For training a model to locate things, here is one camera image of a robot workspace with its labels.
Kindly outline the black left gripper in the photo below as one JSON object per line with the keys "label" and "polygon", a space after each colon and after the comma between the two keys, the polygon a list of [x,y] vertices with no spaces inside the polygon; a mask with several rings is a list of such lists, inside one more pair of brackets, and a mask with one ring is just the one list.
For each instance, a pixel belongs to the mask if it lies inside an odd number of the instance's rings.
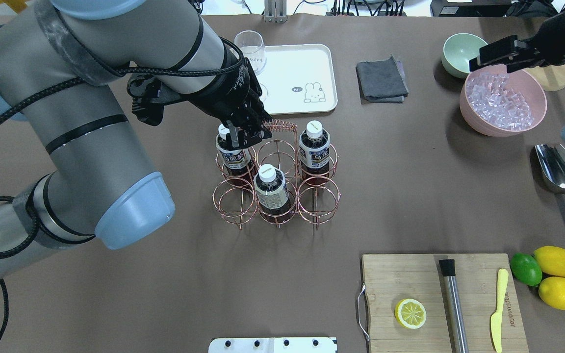
{"label": "black left gripper", "polygon": [[229,130],[222,134],[222,149],[253,147],[273,136],[265,125],[273,118],[260,100],[262,89],[251,63],[242,59],[238,64],[238,69],[219,75],[192,94],[178,93],[152,74],[132,74],[127,87],[132,96],[131,111],[139,121],[157,126],[163,120],[166,105],[188,101]]}

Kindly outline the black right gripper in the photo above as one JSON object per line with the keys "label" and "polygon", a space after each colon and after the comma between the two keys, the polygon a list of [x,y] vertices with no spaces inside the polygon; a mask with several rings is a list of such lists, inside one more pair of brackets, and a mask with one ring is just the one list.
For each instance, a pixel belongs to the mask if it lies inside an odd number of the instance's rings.
{"label": "black right gripper", "polygon": [[481,47],[478,55],[469,60],[469,71],[500,64],[505,66],[507,73],[527,67],[564,65],[565,11],[545,20],[528,43],[511,35]]}

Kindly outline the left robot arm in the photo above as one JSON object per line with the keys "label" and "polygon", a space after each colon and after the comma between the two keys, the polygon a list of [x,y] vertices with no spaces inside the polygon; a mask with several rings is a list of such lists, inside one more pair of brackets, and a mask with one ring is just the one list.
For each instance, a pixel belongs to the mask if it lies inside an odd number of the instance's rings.
{"label": "left robot arm", "polygon": [[0,125],[28,121],[56,166],[0,205],[0,279],[94,238],[111,250],[168,223],[175,204],[109,83],[132,73],[148,124],[189,102],[229,128],[226,148],[271,138],[251,65],[186,0],[37,0],[0,26]]}

